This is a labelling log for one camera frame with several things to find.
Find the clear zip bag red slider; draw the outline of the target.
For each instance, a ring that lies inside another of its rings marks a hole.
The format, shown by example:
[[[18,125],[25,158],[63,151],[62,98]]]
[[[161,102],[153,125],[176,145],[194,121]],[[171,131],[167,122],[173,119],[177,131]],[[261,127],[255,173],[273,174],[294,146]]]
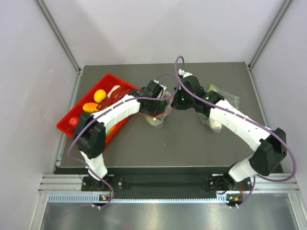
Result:
[[[156,128],[163,127],[164,119],[173,110],[171,106],[171,103],[173,101],[171,94],[168,91],[165,91],[163,94],[163,98],[166,98],[166,100],[160,101],[160,105],[156,115],[144,115],[145,121]]]

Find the fake cabbage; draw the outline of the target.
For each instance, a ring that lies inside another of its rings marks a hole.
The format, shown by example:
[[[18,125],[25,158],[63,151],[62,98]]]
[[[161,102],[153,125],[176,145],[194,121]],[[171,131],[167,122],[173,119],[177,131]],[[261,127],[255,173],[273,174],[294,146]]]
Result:
[[[165,119],[164,115],[155,116],[155,117],[145,116],[145,120],[154,127],[162,126],[164,123],[164,119]]]

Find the fake green pepper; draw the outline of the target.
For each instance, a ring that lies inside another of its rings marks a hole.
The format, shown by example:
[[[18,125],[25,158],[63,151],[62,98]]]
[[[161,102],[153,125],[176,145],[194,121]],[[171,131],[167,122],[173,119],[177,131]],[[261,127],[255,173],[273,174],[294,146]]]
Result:
[[[167,107],[167,100],[162,100],[159,106],[159,109],[165,110],[165,108]]]

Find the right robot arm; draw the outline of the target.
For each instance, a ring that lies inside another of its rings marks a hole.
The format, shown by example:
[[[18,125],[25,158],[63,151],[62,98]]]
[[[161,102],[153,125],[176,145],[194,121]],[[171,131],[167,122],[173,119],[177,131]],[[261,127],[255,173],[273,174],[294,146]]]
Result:
[[[180,70],[181,85],[174,96],[172,107],[177,110],[193,108],[207,119],[216,121],[243,139],[254,154],[235,163],[224,177],[224,184],[234,190],[241,182],[259,174],[268,176],[286,157],[286,149],[280,143],[286,135],[280,128],[261,129],[247,121],[243,113],[233,107],[222,95],[215,91],[206,92],[197,79],[189,72]]]

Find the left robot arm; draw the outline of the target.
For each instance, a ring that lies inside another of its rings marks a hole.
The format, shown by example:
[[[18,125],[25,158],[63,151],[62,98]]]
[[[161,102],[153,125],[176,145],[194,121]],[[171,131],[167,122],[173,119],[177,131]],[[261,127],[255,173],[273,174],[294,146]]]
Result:
[[[166,86],[152,80],[140,90],[134,89],[109,107],[93,114],[80,116],[75,129],[73,143],[84,158],[86,168],[92,177],[92,184],[98,190],[107,188],[109,179],[104,163],[103,151],[106,147],[106,134],[115,125],[138,112],[146,115],[163,113]]]

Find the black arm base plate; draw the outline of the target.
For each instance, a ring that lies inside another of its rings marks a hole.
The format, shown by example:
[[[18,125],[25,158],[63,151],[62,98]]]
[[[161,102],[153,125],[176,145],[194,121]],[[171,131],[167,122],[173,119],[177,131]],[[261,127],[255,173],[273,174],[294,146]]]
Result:
[[[224,166],[206,167],[110,167],[104,180],[97,184],[91,176],[83,178],[84,192],[108,192],[115,198],[213,198],[233,192],[242,195],[251,190],[250,179],[236,183]]]

